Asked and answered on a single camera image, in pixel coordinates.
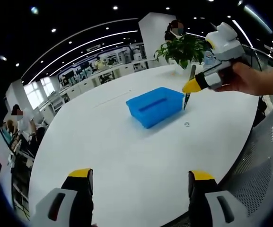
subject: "ceiling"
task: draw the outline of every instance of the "ceiling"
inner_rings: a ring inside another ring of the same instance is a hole
[[[218,25],[224,21],[234,26],[232,19],[235,19],[246,32],[253,46],[268,53],[264,44],[273,47],[273,34],[268,34],[264,28],[259,26],[243,10],[242,6],[251,4],[273,30],[273,1],[272,3],[264,1],[266,2],[264,3],[259,0],[244,0],[241,6],[238,6],[238,2],[238,0],[214,0],[214,2],[194,0],[183,3],[167,1],[165,4],[157,4],[156,1],[143,0],[133,3],[130,1],[104,3],[103,1],[80,0],[66,2],[58,0],[5,1],[0,3],[0,56],[7,58],[6,61],[0,59],[1,92],[5,92],[14,80],[22,78],[24,84],[27,84],[37,74],[35,81],[50,75],[62,65],[85,54],[86,49],[94,45],[104,43],[103,47],[118,42],[123,42],[121,45],[135,41],[141,42],[138,22],[149,12],[176,15],[184,23],[185,32],[198,35],[206,35],[213,31],[211,23]],[[37,7],[37,15],[32,13],[32,7]],[[97,26],[129,18],[135,19]],[[92,26],[97,27],[70,37]],[[91,42],[66,54],[44,69],[61,55],[84,43],[103,36],[132,30],[138,30],[138,32],[114,35]],[[240,32],[239,38],[242,43],[247,44]]]

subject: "strip light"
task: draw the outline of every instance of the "strip light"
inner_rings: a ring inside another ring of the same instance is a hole
[[[244,7],[244,11],[250,14],[261,26],[263,26],[269,34],[272,34],[273,31],[271,28],[258,16],[258,14],[249,6]]]
[[[59,70],[61,70],[62,68],[64,68],[66,65],[71,64],[72,62],[76,61],[76,60],[79,59],[79,58],[82,58],[82,57],[84,57],[84,56],[86,56],[86,55],[88,55],[88,54],[90,54],[90,53],[95,52],[95,51],[99,51],[99,50],[105,49],[105,48],[107,48],[107,47],[115,46],[115,45],[118,45],[118,44],[123,44],[123,42],[116,43],[116,44],[112,44],[112,45],[109,45],[109,46],[104,46],[104,47],[102,47],[102,48],[98,48],[98,49],[96,49],[96,50],[94,50],[94,51],[88,52],[88,53],[86,53],[86,54],[84,54],[84,55],[82,55],[82,56],[79,56],[78,58],[76,58],[76,59],[74,59],[74,60],[68,62],[67,64],[63,65],[62,67],[60,67],[59,69],[57,69],[56,71],[54,71],[53,73],[51,73],[50,76],[52,76],[54,73],[58,72]]]
[[[84,43],[84,44],[82,44],[82,45],[80,45],[80,46],[77,46],[77,47],[73,48],[72,50],[70,50],[70,51],[64,53],[62,56],[58,57],[57,59],[55,59],[55,60],[52,61],[51,63],[49,63],[47,66],[45,66],[41,71],[39,71],[39,72],[33,77],[33,79],[32,79],[28,84],[30,84],[30,83],[31,83],[39,74],[41,74],[46,68],[48,68],[50,65],[52,65],[53,63],[55,63],[57,60],[59,60],[60,58],[62,58],[62,57],[65,56],[66,54],[69,54],[70,52],[72,52],[72,51],[74,51],[74,50],[76,50],[76,49],[78,49],[78,48],[80,48],[80,47],[82,47],[82,46],[84,46],[84,45],[87,45],[87,44],[89,44],[89,43],[95,42],[95,41],[97,41],[97,40],[104,39],[104,38],[107,38],[107,37],[111,37],[111,36],[114,36],[114,35],[121,35],[121,34],[132,33],[132,32],[138,32],[138,30],[127,31],[127,32],[119,32],[119,33],[115,33],[115,34],[111,34],[111,35],[106,35],[106,36],[103,36],[103,37],[100,37],[100,38],[91,40],[91,41],[89,41],[89,42],[87,42],[87,43]]]
[[[194,35],[194,36],[197,36],[197,37],[201,37],[201,38],[206,38],[206,37],[204,37],[204,36],[202,36],[202,35],[196,35],[196,34],[192,34],[192,33],[188,33],[188,32],[186,32],[186,34],[189,34],[189,35]]]
[[[253,48],[253,45],[252,45],[251,41],[249,40],[248,36],[244,32],[244,30],[241,28],[241,26],[239,26],[239,24],[236,22],[236,20],[232,20],[232,21],[236,25],[236,27],[238,27],[238,29],[241,31],[241,33],[244,35],[244,37],[246,38],[246,40],[248,41],[248,43],[250,44],[250,46]]]

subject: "white round table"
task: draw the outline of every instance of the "white round table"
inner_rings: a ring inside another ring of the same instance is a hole
[[[188,171],[219,182],[240,154],[258,97],[208,89],[191,94],[185,111],[145,129],[126,101],[158,87],[181,91],[174,66],[113,80],[66,103],[35,158],[29,208],[76,169],[94,171],[93,223],[99,227],[159,227],[188,210]]]

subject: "finger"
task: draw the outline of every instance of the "finger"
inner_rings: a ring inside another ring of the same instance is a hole
[[[252,68],[241,63],[241,62],[236,62],[233,65],[233,71],[238,74],[240,77],[247,77],[247,74],[249,72],[249,70],[251,70]]]
[[[221,91],[235,91],[234,86],[231,84],[226,84],[224,86],[221,86],[214,91],[221,92]]]

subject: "white wall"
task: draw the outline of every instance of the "white wall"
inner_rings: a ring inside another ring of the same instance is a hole
[[[8,90],[6,91],[6,99],[9,104],[10,110],[15,104],[18,104],[17,96],[13,90],[12,84],[10,84]]]
[[[169,23],[175,20],[173,15],[162,13],[149,13],[138,23],[144,42],[147,59],[153,59],[154,53],[165,43],[165,31]],[[165,58],[159,58],[162,65],[166,65]]]
[[[27,95],[24,90],[24,86],[20,79],[10,84],[6,92],[6,99],[10,106],[10,109],[12,109],[12,107],[15,104],[18,104],[21,109],[25,109],[25,108],[28,108],[29,110],[33,109],[27,98]]]

